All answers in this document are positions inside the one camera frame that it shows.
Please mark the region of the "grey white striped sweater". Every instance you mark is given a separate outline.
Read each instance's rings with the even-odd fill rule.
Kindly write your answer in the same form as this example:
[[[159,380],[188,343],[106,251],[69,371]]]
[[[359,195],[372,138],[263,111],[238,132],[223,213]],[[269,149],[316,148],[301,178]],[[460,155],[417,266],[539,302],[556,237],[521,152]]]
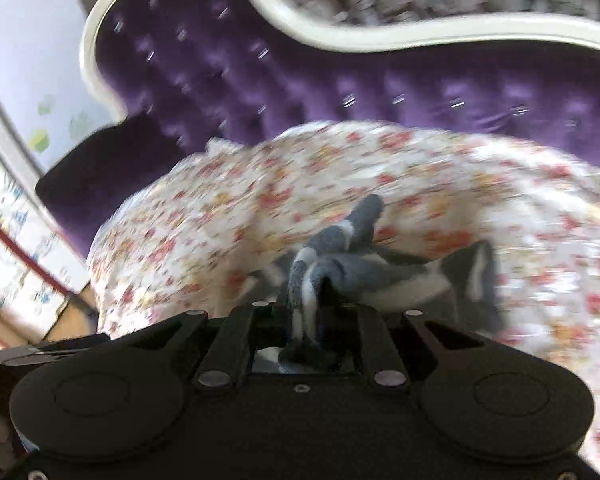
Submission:
[[[394,252],[373,242],[383,210],[382,199],[370,194],[346,218],[248,275],[239,302],[276,301],[287,313],[288,342],[257,351],[255,372],[311,374],[343,366],[320,346],[320,291],[326,284],[384,315],[421,310],[487,337],[503,329],[490,242],[477,240],[430,261]]]

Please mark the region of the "cartoon printed white box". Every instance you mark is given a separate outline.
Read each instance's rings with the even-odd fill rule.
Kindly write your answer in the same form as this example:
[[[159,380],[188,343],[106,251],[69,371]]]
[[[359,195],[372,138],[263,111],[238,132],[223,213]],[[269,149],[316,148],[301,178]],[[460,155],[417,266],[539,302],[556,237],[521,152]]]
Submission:
[[[48,224],[0,159],[0,227],[34,261],[73,292],[88,274],[81,257]],[[28,341],[40,341],[56,324],[67,297],[45,284],[0,241],[0,321]]]

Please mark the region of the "floral bed cover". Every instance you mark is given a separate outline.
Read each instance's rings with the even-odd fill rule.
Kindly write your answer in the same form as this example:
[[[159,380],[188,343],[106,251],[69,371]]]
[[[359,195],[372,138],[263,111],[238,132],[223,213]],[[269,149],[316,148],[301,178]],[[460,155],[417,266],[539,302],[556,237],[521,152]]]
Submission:
[[[130,195],[87,257],[99,327],[283,299],[324,344],[334,286],[430,311],[579,375],[600,472],[600,167],[554,148],[386,122],[312,122],[246,148],[209,141]]]

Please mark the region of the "red vacuum tube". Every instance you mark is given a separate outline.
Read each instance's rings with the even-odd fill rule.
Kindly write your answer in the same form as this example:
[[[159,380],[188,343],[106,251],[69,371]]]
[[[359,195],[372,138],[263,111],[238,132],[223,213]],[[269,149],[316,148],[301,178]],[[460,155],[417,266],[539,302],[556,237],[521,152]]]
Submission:
[[[42,266],[34,261],[16,242],[14,242],[0,227],[0,241],[19,259],[24,265],[33,271],[45,284],[65,297],[73,297],[74,292],[68,289],[52,274],[48,273]]]

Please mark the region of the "dark purple velvet cushion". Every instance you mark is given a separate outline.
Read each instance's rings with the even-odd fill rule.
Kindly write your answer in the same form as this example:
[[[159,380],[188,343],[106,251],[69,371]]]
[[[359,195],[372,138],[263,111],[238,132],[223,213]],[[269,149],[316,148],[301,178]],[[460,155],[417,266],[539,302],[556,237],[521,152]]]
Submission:
[[[35,193],[72,248],[85,257],[96,232],[119,206],[183,157],[178,144],[140,114],[91,134],[38,180]]]

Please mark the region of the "purple tufted headboard white frame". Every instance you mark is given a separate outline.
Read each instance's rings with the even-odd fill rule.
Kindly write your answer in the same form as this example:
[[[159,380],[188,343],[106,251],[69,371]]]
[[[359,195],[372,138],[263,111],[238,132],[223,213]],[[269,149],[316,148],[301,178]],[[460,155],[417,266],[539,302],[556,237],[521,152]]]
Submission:
[[[320,120],[490,132],[600,165],[600,23],[547,14],[333,25],[290,0],[97,0],[83,80],[186,151]]]

